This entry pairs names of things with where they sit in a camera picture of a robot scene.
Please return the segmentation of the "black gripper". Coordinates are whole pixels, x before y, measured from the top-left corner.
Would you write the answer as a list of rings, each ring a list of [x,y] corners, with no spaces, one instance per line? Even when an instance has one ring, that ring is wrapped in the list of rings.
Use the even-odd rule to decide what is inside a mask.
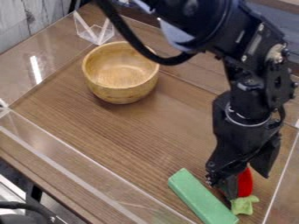
[[[230,112],[230,93],[212,102],[212,132],[217,148],[206,164],[207,180],[234,200],[239,196],[241,174],[249,165],[269,178],[281,150],[282,121],[269,117],[259,125],[235,122]]]

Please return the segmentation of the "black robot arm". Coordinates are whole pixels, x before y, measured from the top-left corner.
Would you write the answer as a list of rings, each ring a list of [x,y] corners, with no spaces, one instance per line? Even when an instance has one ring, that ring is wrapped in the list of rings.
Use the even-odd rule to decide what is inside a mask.
[[[230,90],[212,102],[217,149],[207,180],[226,197],[239,196],[239,174],[267,177],[281,148],[285,104],[295,98],[285,34],[246,0],[136,0],[160,18],[170,43],[223,61]]]

